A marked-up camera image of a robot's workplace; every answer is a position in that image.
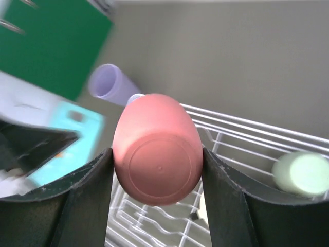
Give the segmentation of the white wire dish rack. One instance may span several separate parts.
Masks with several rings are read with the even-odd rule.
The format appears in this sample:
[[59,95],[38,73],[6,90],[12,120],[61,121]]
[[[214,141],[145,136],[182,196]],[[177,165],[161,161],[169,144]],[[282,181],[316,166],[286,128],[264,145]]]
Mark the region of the white wire dish rack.
[[[294,151],[328,157],[328,137],[186,106],[203,145],[221,161],[274,189],[275,161]],[[311,198],[327,200],[328,193]],[[132,199],[113,182],[106,246],[212,246],[203,181],[171,206],[147,206]]]

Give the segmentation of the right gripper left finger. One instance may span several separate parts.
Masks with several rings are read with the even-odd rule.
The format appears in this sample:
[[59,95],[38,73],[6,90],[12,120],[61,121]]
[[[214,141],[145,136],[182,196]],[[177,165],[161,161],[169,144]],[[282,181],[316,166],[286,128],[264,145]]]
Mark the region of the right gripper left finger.
[[104,246],[113,151],[24,196],[1,199],[1,246]]

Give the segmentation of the purple cup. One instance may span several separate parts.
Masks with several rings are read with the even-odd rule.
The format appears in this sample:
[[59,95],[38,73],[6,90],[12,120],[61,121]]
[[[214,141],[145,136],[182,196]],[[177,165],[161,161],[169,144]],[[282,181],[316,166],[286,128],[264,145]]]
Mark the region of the purple cup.
[[123,71],[113,64],[102,64],[92,72],[88,90],[95,98],[121,106],[126,106],[131,96],[141,93]]

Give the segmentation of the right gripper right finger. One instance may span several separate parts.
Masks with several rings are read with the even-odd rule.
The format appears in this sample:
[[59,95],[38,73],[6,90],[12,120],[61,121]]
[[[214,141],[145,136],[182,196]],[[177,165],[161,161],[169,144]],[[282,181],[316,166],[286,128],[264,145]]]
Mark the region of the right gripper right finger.
[[328,201],[269,187],[204,148],[212,246],[328,246]]

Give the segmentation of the green cup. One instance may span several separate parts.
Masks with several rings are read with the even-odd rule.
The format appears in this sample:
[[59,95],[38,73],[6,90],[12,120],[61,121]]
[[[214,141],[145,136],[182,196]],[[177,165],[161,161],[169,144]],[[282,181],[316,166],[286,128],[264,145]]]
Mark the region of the green cup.
[[280,157],[272,167],[276,186],[304,197],[328,191],[328,159],[313,152],[293,152]]

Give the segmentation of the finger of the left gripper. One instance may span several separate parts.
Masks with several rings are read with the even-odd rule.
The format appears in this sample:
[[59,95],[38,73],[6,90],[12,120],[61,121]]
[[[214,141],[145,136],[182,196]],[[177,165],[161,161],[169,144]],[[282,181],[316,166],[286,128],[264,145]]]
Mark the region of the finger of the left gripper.
[[79,139],[75,131],[1,121],[1,170],[29,175]]

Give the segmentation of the red cup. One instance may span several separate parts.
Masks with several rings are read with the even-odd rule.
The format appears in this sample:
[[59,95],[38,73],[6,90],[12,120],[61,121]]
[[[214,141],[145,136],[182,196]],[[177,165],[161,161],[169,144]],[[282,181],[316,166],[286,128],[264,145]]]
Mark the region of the red cup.
[[123,110],[113,140],[115,172],[125,192],[147,205],[171,205],[200,180],[203,151],[186,110],[163,94],[146,94]]

